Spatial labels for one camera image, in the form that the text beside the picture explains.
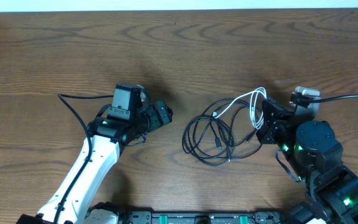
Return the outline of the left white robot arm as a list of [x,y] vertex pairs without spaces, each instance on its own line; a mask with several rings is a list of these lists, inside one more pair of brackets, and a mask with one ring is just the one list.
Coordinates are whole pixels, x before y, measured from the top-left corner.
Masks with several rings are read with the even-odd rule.
[[124,223],[125,218],[108,208],[91,207],[103,179],[124,149],[138,146],[139,138],[172,122],[173,111],[164,101],[153,104],[140,85],[118,84],[112,103],[101,107],[86,124],[81,152],[52,198],[36,215],[23,214],[18,223]]

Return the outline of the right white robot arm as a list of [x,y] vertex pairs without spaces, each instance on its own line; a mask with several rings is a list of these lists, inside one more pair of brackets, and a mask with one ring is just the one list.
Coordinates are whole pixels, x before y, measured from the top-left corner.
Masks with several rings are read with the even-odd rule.
[[287,174],[305,185],[306,200],[285,214],[286,223],[358,223],[358,176],[342,161],[343,146],[326,121],[317,121],[319,105],[294,109],[271,98],[262,102],[261,144],[277,144],[290,164]]

